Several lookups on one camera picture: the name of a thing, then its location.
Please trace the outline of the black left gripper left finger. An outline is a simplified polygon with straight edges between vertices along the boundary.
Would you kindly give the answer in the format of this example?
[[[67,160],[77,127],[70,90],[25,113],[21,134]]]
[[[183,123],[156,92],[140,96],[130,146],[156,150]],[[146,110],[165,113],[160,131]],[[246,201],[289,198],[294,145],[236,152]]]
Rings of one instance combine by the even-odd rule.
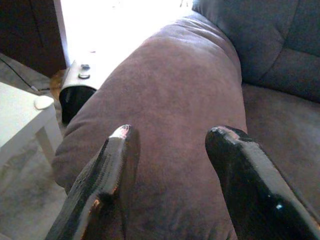
[[[118,127],[76,178],[46,239],[126,239],[139,158],[139,131]]]

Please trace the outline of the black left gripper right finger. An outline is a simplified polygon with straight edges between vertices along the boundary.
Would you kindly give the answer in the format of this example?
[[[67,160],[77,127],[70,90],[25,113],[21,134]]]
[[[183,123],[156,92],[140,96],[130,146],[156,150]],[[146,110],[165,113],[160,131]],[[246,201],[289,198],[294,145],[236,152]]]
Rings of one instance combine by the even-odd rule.
[[[240,240],[317,240],[320,216],[244,131],[214,126],[205,149]]]

